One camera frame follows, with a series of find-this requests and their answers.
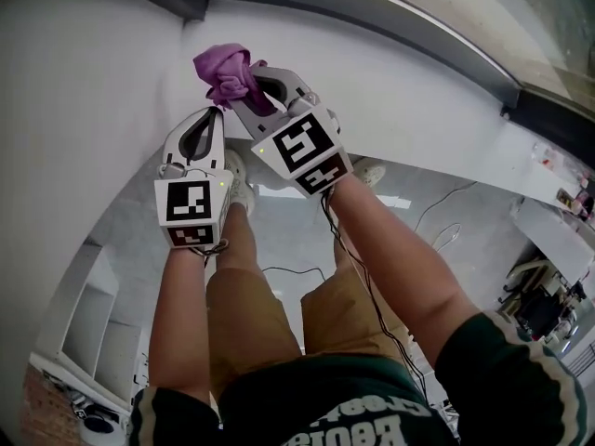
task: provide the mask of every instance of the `brown shorts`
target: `brown shorts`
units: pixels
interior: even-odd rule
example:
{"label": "brown shorts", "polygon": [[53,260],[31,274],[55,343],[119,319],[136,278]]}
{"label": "brown shorts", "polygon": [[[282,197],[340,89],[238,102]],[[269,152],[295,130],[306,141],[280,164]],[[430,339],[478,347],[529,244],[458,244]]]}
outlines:
{"label": "brown shorts", "polygon": [[[375,289],[389,330],[406,347],[407,330]],[[302,356],[283,304],[269,284],[242,269],[218,271],[206,287],[211,389],[223,389],[248,372]],[[306,355],[367,354],[403,363],[382,333],[374,305],[354,269],[330,277],[301,299]]]}

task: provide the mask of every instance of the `purple cloth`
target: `purple cloth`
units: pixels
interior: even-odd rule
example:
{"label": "purple cloth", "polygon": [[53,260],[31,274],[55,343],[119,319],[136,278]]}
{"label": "purple cloth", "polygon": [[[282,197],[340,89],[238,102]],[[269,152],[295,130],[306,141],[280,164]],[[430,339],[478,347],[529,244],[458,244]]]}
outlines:
{"label": "purple cloth", "polygon": [[[270,115],[276,111],[254,79],[250,71],[250,52],[242,45],[211,46],[193,62],[198,77],[211,85],[206,97],[216,105],[231,109],[228,101],[246,98],[252,102],[249,107],[258,110],[258,115]],[[267,62],[262,59],[254,63],[254,66],[266,65]]]}

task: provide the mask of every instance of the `cord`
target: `cord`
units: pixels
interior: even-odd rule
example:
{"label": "cord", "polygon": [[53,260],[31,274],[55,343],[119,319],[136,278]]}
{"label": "cord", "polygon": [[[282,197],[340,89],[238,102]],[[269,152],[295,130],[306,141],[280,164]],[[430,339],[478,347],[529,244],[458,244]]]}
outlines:
{"label": "cord", "polygon": [[[362,260],[360,260],[357,256],[355,256],[347,248],[347,246],[345,246],[345,243],[343,242],[343,240],[341,238],[341,234],[338,230],[338,227],[335,224],[335,222],[333,221],[333,218],[330,213],[330,198],[331,198],[331,196],[332,196],[332,187],[330,189],[327,189],[326,191],[324,191],[323,196],[321,198],[321,207],[323,208],[324,215],[326,216],[326,219],[328,220],[328,223],[330,225],[331,233],[333,233],[333,236],[335,237],[335,239],[339,242],[339,244],[341,245],[343,250],[349,255],[351,265],[355,269],[357,276],[360,278],[362,285],[367,289],[368,294],[370,294],[370,298],[372,299],[372,304],[374,305],[374,311],[376,312],[376,314],[378,316],[378,323],[380,324],[380,329],[382,330],[382,333],[384,335],[386,335],[388,338],[390,338],[397,346],[397,349],[399,350],[399,353],[401,354],[401,357],[403,359],[403,364],[406,367],[408,367],[408,368],[406,368],[406,370],[409,373],[409,376],[411,377],[412,381],[414,381],[413,376],[411,375],[411,372],[414,373],[414,375],[417,378],[417,381],[419,382],[419,385],[421,386],[421,393],[424,396],[424,400],[426,401],[427,404],[429,404],[428,394],[426,391],[426,379],[424,377],[424,374],[417,368],[417,366],[414,364],[414,362],[409,358],[409,355],[407,354],[407,351],[406,351],[404,345],[401,343],[401,341],[396,336],[394,336],[394,334],[387,327],[387,324],[384,322],[384,318],[382,317],[382,312],[380,311],[380,307],[378,306],[378,302],[376,301],[376,297],[374,296],[374,291],[372,290],[372,279],[370,278],[370,273],[369,273],[367,267],[362,262]],[[362,267],[362,269],[364,271],[364,277],[362,277],[362,274],[356,268],[355,262],[357,262]]]}
{"label": "cord", "polygon": [[452,227],[456,227],[456,233],[451,237],[450,240],[448,240],[445,244],[443,244],[440,248],[438,248],[436,250],[436,253],[440,253],[440,250],[442,250],[446,245],[452,243],[454,240],[456,240],[456,238],[458,238],[458,233],[461,232],[461,224],[460,223],[453,223],[452,225],[448,225],[446,228],[444,228],[439,234],[438,236],[436,236],[436,238],[434,239],[434,242],[431,244],[431,247],[435,249],[434,244],[436,244],[436,242],[438,240],[440,240],[440,237],[443,235],[443,233],[445,233],[446,231],[448,231],[449,229],[451,229]]}
{"label": "cord", "polygon": [[323,274],[323,270],[320,268],[311,268],[311,269],[306,269],[305,271],[294,271],[294,270],[288,269],[288,268],[279,268],[278,266],[270,266],[268,268],[263,269],[262,272],[268,271],[269,269],[278,269],[280,271],[293,272],[294,274],[306,274],[307,272],[318,271],[318,272],[320,272],[320,275],[323,278],[323,280],[326,281],[326,278]]}
{"label": "cord", "polygon": [[[416,227],[414,229],[414,232],[417,233],[417,230],[419,229],[419,225],[421,225],[421,221],[424,219],[424,216],[428,213],[429,210],[431,210],[432,208],[434,208],[435,206],[438,206],[440,203],[444,202],[448,197],[450,197],[451,195],[453,195],[454,193],[459,193],[461,191],[466,191],[468,189],[470,189],[473,185],[475,185],[477,182],[471,182],[463,187],[461,187],[460,189],[454,189],[449,191],[448,193],[446,193],[446,195],[444,195],[438,202],[431,204],[428,208],[426,208],[424,210],[424,212],[421,214],[421,216],[419,217],[419,220],[417,221]],[[436,238],[434,239],[434,242],[431,244],[431,247],[435,249],[434,244],[436,244],[436,242],[440,239],[440,237],[449,229],[451,229],[452,227],[456,227],[456,232],[455,234],[453,234],[453,236],[451,237],[450,240],[448,240],[445,244],[443,244],[440,248],[438,248],[436,250],[437,253],[440,253],[448,244],[452,243],[454,240],[456,240],[456,238],[458,238],[458,235],[461,232],[461,229],[463,228],[462,225],[460,223],[453,223],[452,225],[448,225],[446,228],[444,228],[439,234],[438,236],[436,236]]]}
{"label": "cord", "polygon": [[416,227],[414,229],[414,232],[417,233],[417,229],[419,228],[419,225],[421,225],[421,220],[424,219],[424,216],[428,213],[429,210],[431,210],[434,206],[438,206],[440,203],[444,202],[448,197],[450,197],[451,195],[455,194],[455,193],[459,193],[460,191],[465,191],[470,189],[473,185],[475,185],[477,182],[471,182],[470,184],[465,185],[464,187],[461,187],[460,189],[454,189],[449,191],[448,193],[446,193],[446,195],[444,195],[438,202],[431,204],[428,208],[426,208],[424,210],[424,212],[421,214],[421,216],[419,217],[419,220],[417,221]]}
{"label": "cord", "polygon": [[221,238],[221,241],[218,243],[218,245],[212,247],[211,249],[205,250],[205,249],[199,248],[198,246],[191,246],[188,249],[191,250],[196,255],[202,256],[205,259],[208,259],[209,256],[220,255],[228,248],[229,245],[230,245],[230,242],[228,242],[225,238]]}
{"label": "cord", "polygon": [[205,171],[205,170],[203,170],[202,168],[198,168],[198,167],[187,168],[187,169],[186,169],[186,171],[185,171],[185,173],[184,173],[184,176],[185,176],[185,175],[186,175],[188,172],[191,172],[192,170],[198,170],[199,172],[203,172],[203,173],[205,174],[205,177],[207,177],[207,176],[209,176],[209,175],[210,175],[211,177],[214,177],[214,176],[215,176],[214,174],[209,174],[208,172],[206,172],[206,171]]}

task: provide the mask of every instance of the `white cabinet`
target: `white cabinet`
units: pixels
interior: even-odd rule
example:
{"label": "white cabinet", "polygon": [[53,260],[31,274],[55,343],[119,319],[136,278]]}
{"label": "white cabinet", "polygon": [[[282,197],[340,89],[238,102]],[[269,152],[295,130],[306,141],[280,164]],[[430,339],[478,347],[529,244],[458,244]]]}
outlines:
{"label": "white cabinet", "polygon": [[112,321],[119,284],[100,246],[83,244],[46,311],[30,362],[93,401],[129,414],[148,385],[148,338]]}

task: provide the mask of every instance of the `sneaker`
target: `sneaker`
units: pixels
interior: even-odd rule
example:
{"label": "sneaker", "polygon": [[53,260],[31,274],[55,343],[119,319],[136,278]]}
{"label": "sneaker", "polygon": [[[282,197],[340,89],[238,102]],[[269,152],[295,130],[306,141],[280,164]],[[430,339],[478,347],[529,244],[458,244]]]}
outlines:
{"label": "sneaker", "polygon": [[254,210],[256,195],[251,187],[245,183],[245,164],[236,151],[225,151],[225,170],[233,173],[233,182],[230,188],[230,204],[240,203],[244,206],[248,216]]}
{"label": "sneaker", "polygon": [[353,164],[353,174],[370,188],[374,187],[386,173],[386,164],[377,159],[364,157]]}

